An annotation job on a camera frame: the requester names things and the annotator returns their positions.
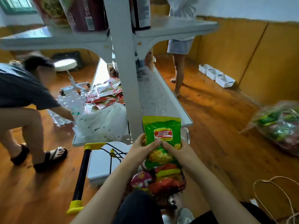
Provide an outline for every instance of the hand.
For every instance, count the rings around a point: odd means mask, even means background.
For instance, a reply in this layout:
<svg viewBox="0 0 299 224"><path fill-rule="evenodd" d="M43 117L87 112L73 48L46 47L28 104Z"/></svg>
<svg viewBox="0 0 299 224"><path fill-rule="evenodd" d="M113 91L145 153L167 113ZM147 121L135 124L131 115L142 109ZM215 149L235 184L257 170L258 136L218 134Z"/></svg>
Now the hand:
<svg viewBox="0 0 299 224"><path fill-rule="evenodd" d="M137 140L132 144L128 154L123 159L122 163L126 163L130 168L136 170L139 165L147 158L151 151L157 148L161 144L161 139L157 139L150 143L149 145L143 147L143 141L145 139L145 134L140 135Z"/></svg>
<svg viewBox="0 0 299 224"><path fill-rule="evenodd" d="M180 150L175 149L167 142L162 142L163 148L169 151L178 160L178 162L189 172L192 172L199 164L202 164L201 160L197 157L194 150L181 139L182 148Z"/></svg>

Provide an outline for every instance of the sandal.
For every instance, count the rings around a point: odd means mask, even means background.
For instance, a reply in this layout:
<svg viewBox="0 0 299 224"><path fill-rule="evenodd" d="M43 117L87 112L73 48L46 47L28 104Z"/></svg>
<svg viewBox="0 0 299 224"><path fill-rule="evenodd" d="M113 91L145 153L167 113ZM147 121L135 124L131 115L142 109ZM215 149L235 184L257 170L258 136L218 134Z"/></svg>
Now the sandal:
<svg viewBox="0 0 299 224"><path fill-rule="evenodd" d="M64 149L64 152L62 153L62 155L55 158L56 153L63 149ZM66 150L66 148L63 148L63 147L58 147L57 149L55 149L52 156L51 156L50 151L46 151L45 161L42 163L33 164L33 168L35 169L36 172L43 172L44 170L46 170L48 167L52 166L53 164L64 160L67 155L68 155L68 151Z"/></svg>
<svg viewBox="0 0 299 224"><path fill-rule="evenodd" d="M20 154L18 156L16 156L15 158L10 159L10 161L13 162L13 164L16 166L21 165L22 162L25 161L25 159L27 158L27 155L29 153L29 149L28 149L26 143L22 143L20 145L22 147Z"/></svg>

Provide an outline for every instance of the white shirt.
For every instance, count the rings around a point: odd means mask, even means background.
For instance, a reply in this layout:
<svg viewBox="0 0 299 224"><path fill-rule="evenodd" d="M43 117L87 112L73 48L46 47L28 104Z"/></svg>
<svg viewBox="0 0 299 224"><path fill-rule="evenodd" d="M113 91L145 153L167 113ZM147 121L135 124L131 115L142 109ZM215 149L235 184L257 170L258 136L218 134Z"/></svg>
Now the white shirt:
<svg viewBox="0 0 299 224"><path fill-rule="evenodd" d="M169 16L176 16L194 20L199 0L167 0L170 5ZM187 41L194 37L181 38L179 41Z"/></svg>

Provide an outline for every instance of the window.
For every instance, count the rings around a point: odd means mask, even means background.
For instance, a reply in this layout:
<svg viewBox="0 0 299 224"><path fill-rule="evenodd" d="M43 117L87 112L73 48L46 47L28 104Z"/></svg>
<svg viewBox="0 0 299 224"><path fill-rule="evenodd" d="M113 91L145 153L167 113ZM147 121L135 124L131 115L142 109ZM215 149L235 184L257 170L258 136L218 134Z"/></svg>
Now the window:
<svg viewBox="0 0 299 224"><path fill-rule="evenodd" d="M0 5L7 15L37 13L30 0L0 0Z"/></svg>

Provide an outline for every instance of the chip bag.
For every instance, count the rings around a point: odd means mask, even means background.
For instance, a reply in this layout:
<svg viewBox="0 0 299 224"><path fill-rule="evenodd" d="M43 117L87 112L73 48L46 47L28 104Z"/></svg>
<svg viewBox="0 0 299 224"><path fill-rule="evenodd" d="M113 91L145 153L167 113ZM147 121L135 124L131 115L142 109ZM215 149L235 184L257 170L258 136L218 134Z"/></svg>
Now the chip bag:
<svg viewBox="0 0 299 224"><path fill-rule="evenodd" d="M181 149L181 119L174 117L144 116L142 118L145 132L145 145L160 138L176 149ZM172 154L159 145L152 151L145 161L147 168L154 168L166 163L173 163L180 167Z"/></svg>

